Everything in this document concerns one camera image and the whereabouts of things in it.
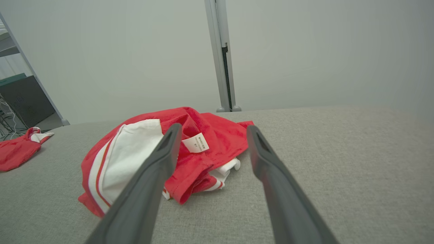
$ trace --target gray table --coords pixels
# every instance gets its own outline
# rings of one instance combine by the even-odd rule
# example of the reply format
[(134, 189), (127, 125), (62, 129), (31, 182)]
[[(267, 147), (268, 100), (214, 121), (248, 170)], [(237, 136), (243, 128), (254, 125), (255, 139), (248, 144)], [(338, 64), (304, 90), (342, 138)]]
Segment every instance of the gray table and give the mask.
[[(386, 109), (219, 113), (253, 120), (341, 243), (433, 243), (434, 126)], [(0, 243), (83, 243), (99, 219), (77, 201), (80, 163), (121, 121), (53, 130), (40, 152), (0, 173)], [(154, 243), (273, 243), (247, 153), (221, 191), (162, 199)]]

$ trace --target clothing label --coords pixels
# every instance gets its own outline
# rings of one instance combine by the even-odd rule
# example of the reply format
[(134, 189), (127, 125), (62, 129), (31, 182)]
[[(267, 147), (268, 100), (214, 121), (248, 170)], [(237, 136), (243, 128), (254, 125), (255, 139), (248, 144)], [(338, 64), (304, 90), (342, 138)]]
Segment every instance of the clothing label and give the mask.
[(203, 152), (210, 149), (202, 133), (199, 133), (188, 139), (182, 140), (182, 142), (190, 152), (197, 153), (197, 152)]

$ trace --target white wall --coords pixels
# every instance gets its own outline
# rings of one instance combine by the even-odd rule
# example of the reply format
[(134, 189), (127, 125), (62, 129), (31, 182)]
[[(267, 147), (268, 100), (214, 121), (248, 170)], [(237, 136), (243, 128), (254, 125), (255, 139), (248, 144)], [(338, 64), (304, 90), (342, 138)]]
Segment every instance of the white wall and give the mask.
[(226, 2), (243, 110), (375, 105), (434, 121), (434, 1)]
[(0, 12), (71, 124), (220, 107), (203, 1), (3, 0)]

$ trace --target gray fabric surface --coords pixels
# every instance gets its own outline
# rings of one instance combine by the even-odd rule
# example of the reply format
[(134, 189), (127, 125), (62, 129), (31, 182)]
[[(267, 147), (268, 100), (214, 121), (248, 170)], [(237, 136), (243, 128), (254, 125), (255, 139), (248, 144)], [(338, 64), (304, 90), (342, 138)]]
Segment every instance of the gray fabric surface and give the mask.
[[(253, 120), (341, 243), (432, 243), (434, 127), (386, 109), (219, 113)], [(0, 243), (83, 243), (99, 219), (78, 196), (80, 163), (117, 122), (70, 125), (0, 173)], [(154, 243), (273, 243), (247, 153), (226, 187), (180, 206), (162, 199)]]

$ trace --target red clothing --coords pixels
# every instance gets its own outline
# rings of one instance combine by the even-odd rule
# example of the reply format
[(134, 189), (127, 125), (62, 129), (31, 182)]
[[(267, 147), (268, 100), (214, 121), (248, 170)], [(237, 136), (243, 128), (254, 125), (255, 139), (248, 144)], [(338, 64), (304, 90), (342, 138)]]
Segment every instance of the red clothing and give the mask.
[(208, 143), (209, 149), (201, 153), (191, 153), (183, 143), (180, 145), (175, 172), (164, 185), (170, 196), (180, 204), (185, 203), (192, 193), (207, 190), (216, 184), (216, 179), (208, 172), (228, 163), (247, 149), (246, 128), (253, 124), (251, 121), (234, 123), (210, 113), (200, 114), (187, 107), (142, 114), (128, 119), (104, 136), (82, 162), (85, 193), (79, 197), (79, 201), (94, 214), (102, 217), (105, 212), (101, 209), (101, 201), (98, 201), (100, 205), (97, 204), (94, 199), (95, 194), (92, 195), (89, 189), (98, 188), (98, 182), (95, 184), (95, 179), (99, 180), (99, 174), (104, 170), (103, 165), (98, 165), (100, 168), (98, 175), (89, 177), (92, 165), (101, 164), (101, 160), (95, 160), (97, 154), (101, 154), (101, 149), (104, 147), (106, 151), (110, 150), (109, 142), (117, 135), (122, 125), (147, 119), (160, 119), (163, 134), (172, 124), (180, 123), (182, 124), (182, 140), (203, 133)]
[(9, 171), (25, 163), (53, 134), (52, 132), (41, 134), (38, 127), (32, 127), (23, 136), (0, 142), (0, 171)]

